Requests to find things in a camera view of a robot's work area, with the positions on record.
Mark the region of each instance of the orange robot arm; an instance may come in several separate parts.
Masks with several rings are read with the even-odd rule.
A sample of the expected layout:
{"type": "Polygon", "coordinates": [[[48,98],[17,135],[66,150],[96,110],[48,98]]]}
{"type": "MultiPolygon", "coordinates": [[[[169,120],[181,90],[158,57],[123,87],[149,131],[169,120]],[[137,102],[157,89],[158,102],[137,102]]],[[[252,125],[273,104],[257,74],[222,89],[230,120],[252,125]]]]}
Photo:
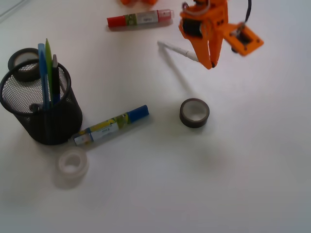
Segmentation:
{"type": "Polygon", "coordinates": [[[227,0],[194,1],[195,6],[183,4],[179,29],[191,42],[199,62],[207,69],[217,66],[223,39],[243,56],[263,45],[263,41],[245,23],[229,24],[227,0]]]}

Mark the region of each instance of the blue cap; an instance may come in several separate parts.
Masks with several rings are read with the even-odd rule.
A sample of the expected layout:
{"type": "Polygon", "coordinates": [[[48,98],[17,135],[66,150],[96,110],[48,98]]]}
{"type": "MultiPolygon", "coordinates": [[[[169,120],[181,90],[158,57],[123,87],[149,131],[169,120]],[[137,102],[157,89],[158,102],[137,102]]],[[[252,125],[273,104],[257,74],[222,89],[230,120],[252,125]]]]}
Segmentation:
{"type": "Polygon", "coordinates": [[[127,113],[131,123],[142,119],[143,117],[146,117],[149,115],[148,107],[147,105],[141,106],[140,108],[137,108],[133,111],[130,111],[127,113]]]}

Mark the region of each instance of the glue stick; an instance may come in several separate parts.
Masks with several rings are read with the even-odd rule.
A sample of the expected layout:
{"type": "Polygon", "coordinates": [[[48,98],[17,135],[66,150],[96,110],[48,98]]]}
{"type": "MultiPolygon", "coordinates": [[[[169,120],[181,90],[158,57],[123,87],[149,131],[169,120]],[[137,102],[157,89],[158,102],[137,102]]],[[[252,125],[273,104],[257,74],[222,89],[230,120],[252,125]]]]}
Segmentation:
{"type": "Polygon", "coordinates": [[[174,11],[165,9],[107,18],[107,21],[109,27],[121,27],[145,23],[159,23],[171,20],[173,17],[174,11]]]}
{"type": "Polygon", "coordinates": [[[92,143],[107,134],[114,133],[118,130],[125,128],[126,125],[130,125],[133,122],[149,115],[147,105],[124,113],[120,116],[116,116],[109,120],[106,120],[97,125],[93,125],[85,130],[82,130],[72,136],[74,143],[79,145],[87,145],[92,143]]]}

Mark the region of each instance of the glue stick cap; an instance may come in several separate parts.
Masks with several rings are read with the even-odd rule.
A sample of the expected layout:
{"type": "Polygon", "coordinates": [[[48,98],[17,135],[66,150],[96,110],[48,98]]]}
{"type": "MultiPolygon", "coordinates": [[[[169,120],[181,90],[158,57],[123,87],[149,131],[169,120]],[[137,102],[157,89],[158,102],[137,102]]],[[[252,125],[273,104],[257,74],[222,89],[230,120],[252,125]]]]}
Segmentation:
{"type": "Polygon", "coordinates": [[[148,107],[147,105],[141,106],[140,108],[137,108],[133,111],[130,111],[127,113],[131,123],[142,119],[143,117],[146,117],[149,115],[148,107]]]}
{"type": "Polygon", "coordinates": [[[108,27],[126,26],[125,16],[107,18],[107,22],[108,22],[108,27]]]}

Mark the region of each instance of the black mesh pen holder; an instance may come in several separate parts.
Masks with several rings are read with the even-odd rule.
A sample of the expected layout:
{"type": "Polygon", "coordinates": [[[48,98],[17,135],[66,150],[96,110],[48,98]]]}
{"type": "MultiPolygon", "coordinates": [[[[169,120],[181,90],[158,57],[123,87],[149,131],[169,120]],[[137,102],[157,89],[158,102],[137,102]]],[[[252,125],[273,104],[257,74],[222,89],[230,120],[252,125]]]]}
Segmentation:
{"type": "Polygon", "coordinates": [[[0,102],[34,140],[45,145],[62,144],[79,132],[82,112],[71,88],[70,75],[61,64],[58,64],[60,101],[50,105],[49,110],[43,110],[41,79],[31,82],[15,79],[16,75],[38,65],[38,59],[26,61],[7,73],[0,84],[0,102]]]}

